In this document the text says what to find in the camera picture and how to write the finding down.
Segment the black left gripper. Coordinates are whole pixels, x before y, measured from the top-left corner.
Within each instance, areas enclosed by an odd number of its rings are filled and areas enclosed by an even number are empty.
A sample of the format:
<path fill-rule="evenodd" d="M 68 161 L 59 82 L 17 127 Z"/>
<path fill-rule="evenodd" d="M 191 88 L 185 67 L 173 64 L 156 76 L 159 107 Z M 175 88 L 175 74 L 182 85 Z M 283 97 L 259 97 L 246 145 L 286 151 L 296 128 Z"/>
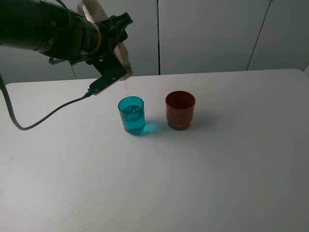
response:
<path fill-rule="evenodd" d="M 112 15 L 101 23 L 87 21 L 84 27 L 84 61 L 92 64 L 92 60 L 113 52 L 113 48 L 109 47 L 109 42 L 113 40 L 112 31 L 118 31 L 116 35 L 121 35 L 132 23 L 133 20 L 127 12 L 119 16 Z"/>

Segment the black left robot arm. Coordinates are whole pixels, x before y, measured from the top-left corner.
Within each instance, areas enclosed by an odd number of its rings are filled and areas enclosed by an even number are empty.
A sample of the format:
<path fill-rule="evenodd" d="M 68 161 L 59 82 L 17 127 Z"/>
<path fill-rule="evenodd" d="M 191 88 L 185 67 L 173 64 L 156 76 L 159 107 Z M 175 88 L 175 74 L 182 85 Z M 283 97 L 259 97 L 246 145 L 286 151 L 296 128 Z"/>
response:
<path fill-rule="evenodd" d="M 126 27 L 132 22 L 128 13 L 93 23 L 63 3 L 2 0 L 0 44 L 73 63 L 100 59 L 127 39 Z"/>

